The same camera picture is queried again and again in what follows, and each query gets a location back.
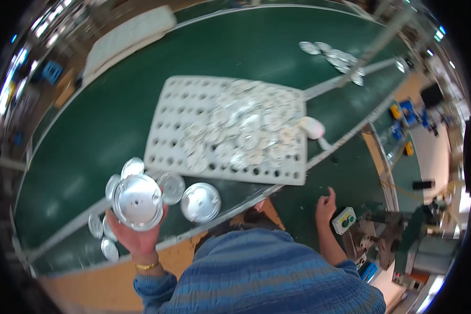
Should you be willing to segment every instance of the left hand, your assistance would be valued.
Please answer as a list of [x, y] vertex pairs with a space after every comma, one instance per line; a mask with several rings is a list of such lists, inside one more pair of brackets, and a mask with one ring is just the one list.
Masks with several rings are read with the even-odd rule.
[[105, 210], [105, 213], [108, 224], [118, 241], [124, 245], [131, 255], [143, 256], [155, 253], [159, 229], [169, 210], [166, 204], [162, 204], [162, 208], [164, 214], [162, 215], [161, 221], [153, 229], [147, 231], [136, 231], [125, 226], [123, 223], [119, 223], [113, 211], [110, 209]]

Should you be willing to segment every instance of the wrist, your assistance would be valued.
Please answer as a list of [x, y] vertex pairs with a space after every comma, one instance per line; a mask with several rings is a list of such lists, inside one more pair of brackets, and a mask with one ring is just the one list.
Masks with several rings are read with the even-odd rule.
[[132, 254], [131, 253], [131, 258], [134, 264], [138, 264], [138, 265], [151, 265], [151, 264], [157, 264], [159, 262], [159, 254], [155, 250], [146, 254]]
[[329, 222], [327, 222], [327, 223], [316, 223], [316, 226], [317, 226], [317, 232], [319, 234], [331, 233], [332, 232], [332, 230], [330, 229]]

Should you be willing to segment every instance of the white foam sheet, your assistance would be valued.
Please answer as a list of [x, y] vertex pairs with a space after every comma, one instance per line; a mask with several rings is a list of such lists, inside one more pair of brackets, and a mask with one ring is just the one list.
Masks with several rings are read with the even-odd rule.
[[106, 33], [94, 43], [87, 56], [83, 84], [88, 85], [119, 61], [161, 39], [176, 23], [169, 6], [163, 5], [135, 16]]

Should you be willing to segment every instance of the control box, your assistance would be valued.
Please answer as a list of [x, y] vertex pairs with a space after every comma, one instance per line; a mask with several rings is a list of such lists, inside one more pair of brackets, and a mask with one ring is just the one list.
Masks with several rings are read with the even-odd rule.
[[353, 223], [356, 222], [356, 214], [352, 207], [346, 207], [342, 212], [333, 218], [332, 225], [335, 232], [339, 235], [343, 235]]

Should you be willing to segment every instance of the right hand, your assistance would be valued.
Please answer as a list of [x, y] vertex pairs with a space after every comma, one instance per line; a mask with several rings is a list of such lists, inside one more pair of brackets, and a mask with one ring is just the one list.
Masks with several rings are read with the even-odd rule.
[[328, 227], [333, 214], [337, 210], [335, 205], [335, 191], [328, 187], [329, 196], [320, 197], [316, 206], [316, 225]]

